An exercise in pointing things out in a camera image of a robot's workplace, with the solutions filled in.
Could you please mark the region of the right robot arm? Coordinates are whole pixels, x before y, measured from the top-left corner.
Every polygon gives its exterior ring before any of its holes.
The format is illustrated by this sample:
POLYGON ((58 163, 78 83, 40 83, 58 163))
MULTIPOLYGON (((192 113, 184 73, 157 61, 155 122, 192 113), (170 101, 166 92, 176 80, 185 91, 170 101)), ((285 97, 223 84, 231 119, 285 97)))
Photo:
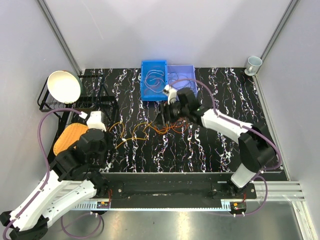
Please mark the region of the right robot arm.
POLYGON ((221 133, 238 144, 240 165, 227 182, 226 192, 232 198, 239 198, 245 187, 266 165, 279 161, 279 153, 265 124, 251 124, 236 120, 200 104, 189 88, 179 90, 166 85, 163 93, 167 101, 159 105, 156 117, 158 125, 169 125, 180 118, 206 129, 221 133))

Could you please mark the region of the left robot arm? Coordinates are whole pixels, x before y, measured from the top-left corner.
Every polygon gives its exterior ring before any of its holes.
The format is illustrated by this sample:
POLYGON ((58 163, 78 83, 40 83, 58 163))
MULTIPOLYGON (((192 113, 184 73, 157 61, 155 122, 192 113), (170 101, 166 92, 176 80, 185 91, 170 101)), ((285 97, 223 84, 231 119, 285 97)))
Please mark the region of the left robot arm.
POLYGON ((25 201, 14 210, 1 213, 3 239, 40 240, 58 219, 81 202, 110 197, 109 182, 99 170, 113 148, 108 133, 92 128, 61 151, 25 201))

